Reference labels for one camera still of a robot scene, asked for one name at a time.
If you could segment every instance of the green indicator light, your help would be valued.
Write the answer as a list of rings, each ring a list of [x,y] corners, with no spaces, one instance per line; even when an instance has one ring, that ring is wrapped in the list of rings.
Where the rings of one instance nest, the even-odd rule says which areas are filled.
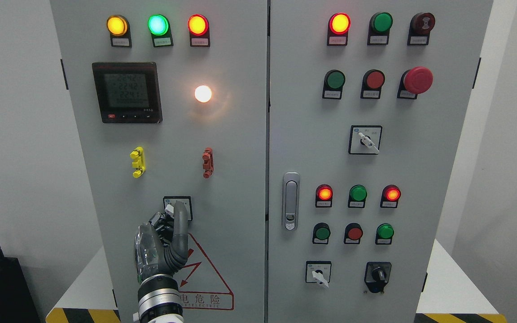
[[[366,188],[362,185],[356,185],[351,188],[351,198],[356,202],[364,201],[367,196]]]
[[[377,233],[380,239],[390,239],[394,235],[394,229],[392,225],[382,224],[378,227]]]
[[[385,33],[392,27],[392,16],[388,12],[375,14],[372,21],[372,29],[377,33]]]
[[[319,240],[326,240],[330,237],[330,230],[326,229],[325,227],[321,227],[320,229],[316,230],[316,238]]]
[[[149,18],[149,30],[153,35],[164,35],[169,31],[169,21],[160,14],[154,14]]]
[[[340,88],[345,82],[344,74],[339,71],[331,72],[326,78],[326,84],[331,88]]]

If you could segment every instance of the robotic arm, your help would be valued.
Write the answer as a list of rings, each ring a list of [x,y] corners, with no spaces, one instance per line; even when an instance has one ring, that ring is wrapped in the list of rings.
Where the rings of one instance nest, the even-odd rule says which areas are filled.
[[[168,214],[156,213],[137,230],[140,323],[184,323],[179,286],[173,274],[187,263],[188,214],[181,202],[175,203],[172,213],[174,220]]]

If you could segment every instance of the red triangle warning symbol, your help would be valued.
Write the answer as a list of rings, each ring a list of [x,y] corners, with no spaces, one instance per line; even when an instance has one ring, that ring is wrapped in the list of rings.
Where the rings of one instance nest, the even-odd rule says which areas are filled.
[[[205,250],[189,233],[188,262],[174,275],[184,309],[233,310],[234,294]]]

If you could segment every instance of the red cable clip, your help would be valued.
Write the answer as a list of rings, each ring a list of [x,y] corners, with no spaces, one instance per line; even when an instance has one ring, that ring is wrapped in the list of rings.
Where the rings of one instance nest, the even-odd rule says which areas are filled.
[[[209,178],[213,174],[215,170],[215,166],[213,163],[213,149],[207,147],[203,152],[203,178]]]

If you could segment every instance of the white indicator light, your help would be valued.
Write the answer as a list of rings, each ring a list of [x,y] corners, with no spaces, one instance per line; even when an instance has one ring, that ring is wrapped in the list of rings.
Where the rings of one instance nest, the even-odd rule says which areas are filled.
[[[195,89],[195,99],[201,103],[207,103],[213,97],[213,91],[206,85],[198,86]]]

